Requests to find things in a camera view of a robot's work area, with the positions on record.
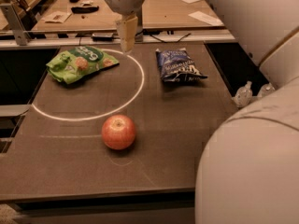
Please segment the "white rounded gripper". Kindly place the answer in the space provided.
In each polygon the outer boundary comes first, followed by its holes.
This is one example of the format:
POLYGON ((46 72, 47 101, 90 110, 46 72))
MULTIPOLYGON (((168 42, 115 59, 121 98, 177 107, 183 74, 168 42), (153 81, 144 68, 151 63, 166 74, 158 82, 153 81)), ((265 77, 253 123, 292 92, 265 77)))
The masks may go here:
POLYGON ((134 47, 138 18, 136 14, 133 13, 136 13, 142 8, 144 1, 145 0, 105 0, 113 12, 121 15, 129 15, 122 16, 120 20, 116 21, 116 28, 123 53, 130 52, 134 47))

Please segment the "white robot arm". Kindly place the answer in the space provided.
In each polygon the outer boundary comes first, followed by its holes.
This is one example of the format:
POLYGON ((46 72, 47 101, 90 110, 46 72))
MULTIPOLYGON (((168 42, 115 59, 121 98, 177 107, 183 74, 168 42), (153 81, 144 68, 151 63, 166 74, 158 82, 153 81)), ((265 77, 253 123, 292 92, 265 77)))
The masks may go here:
POLYGON ((299 224, 299 0, 206 1, 275 90, 209 139, 195 223, 299 224))

